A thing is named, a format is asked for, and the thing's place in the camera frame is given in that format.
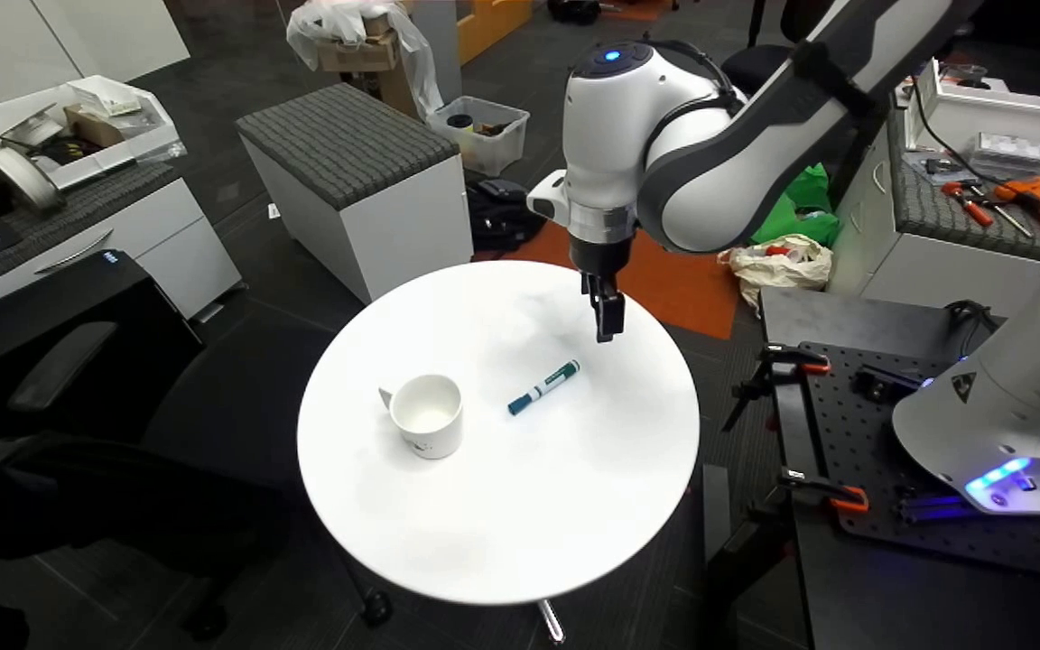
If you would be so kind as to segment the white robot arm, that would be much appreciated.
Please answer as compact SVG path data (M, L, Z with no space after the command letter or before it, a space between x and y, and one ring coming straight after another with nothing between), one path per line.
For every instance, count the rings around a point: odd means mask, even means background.
M638 232L679 252L744 244L828 136L873 124L891 86L980 0L840 0L752 94L657 45L598 49L563 86L563 168L527 210L572 236L596 335L625 331L619 275ZM891 410L904 452L987 516L1040 516L1040 293Z

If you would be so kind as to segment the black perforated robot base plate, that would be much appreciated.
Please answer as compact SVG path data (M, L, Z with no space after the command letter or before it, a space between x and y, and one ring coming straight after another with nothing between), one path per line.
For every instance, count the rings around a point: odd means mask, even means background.
M806 344L806 353L828 360L818 374L792 375L806 399L818 472L868 494L864 511L834 511L844 534L1040 575L1040 520L980 514L948 484L926 472L891 433L891 404L944 374L944 358L828 344Z

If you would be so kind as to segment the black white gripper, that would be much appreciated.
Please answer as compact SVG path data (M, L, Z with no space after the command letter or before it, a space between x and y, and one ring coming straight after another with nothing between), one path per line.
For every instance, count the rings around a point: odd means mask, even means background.
M596 317L596 344L625 331L625 297L619 293L619 275L625 270L628 252L632 244L575 244L575 268Z

